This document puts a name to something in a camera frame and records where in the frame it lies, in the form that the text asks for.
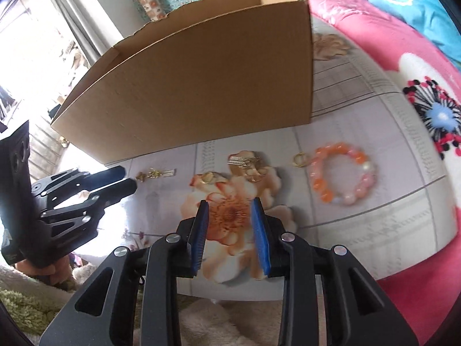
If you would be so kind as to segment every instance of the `pink blanket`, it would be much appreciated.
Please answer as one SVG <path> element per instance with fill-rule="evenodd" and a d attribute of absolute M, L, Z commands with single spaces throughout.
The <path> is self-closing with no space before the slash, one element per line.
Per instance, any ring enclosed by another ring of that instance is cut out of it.
<path fill-rule="evenodd" d="M 368 0 L 309 0 L 312 14 L 367 52 L 394 82 L 428 128 L 461 205 L 461 73 L 425 37 Z M 458 221 L 461 220 L 458 209 Z M 434 334 L 461 292 L 461 236 L 431 258 L 380 284 L 415 331 L 420 344 Z"/>

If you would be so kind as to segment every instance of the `open cardboard box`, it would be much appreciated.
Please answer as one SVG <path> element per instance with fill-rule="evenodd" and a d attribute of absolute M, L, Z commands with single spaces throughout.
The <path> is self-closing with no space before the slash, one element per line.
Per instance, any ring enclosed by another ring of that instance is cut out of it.
<path fill-rule="evenodd" d="M 52 127 L 108 164 L 309 123 L 312 78 L 306 0 L 201 0 L 109 49 Z"/>

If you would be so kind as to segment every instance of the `beaded bracelet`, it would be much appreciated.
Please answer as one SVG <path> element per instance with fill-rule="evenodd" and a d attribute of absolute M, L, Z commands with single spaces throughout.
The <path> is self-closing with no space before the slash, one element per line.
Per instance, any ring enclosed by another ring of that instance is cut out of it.
<path fill-rule="evenodd" d="M 348 155 L 356 164 L 361 165 L 363 175 L 353 191 L 335 194 L 328 188 L 328 183 L 323 179 L 323 162 L 332 155 Z M 352 205 L 357 199 L 364 198 L 368 194 L 368 189 L 376 182 L 375 165 L 368 159 L 368 156 L 358 148 L 343 142 L 317 148 L 315 157 L 309 164 L 308 173 L 314 191 L 320 193 L 320 198 L 325 203 Z"/>

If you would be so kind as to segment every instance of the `white bead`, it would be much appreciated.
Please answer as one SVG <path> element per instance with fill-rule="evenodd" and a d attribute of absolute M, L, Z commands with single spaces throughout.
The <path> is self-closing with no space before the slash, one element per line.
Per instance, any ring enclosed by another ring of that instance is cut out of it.
<path fill-rule="evenodd" d="M 362 164 L 362 168 L 365 173 L 374 174 L 376 171 L 376 167 L 371 161 L 365 161 Z"/>

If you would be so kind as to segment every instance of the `gray curtain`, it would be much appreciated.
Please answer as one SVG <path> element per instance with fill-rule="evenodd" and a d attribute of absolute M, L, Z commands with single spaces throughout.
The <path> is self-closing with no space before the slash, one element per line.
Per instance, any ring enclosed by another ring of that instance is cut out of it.
<path fill-rule="evenodd" d="M 93 65 L 108 49 L 91 27 L 74 0 L 51 0 L 69 25 L 79 48 Z"/>

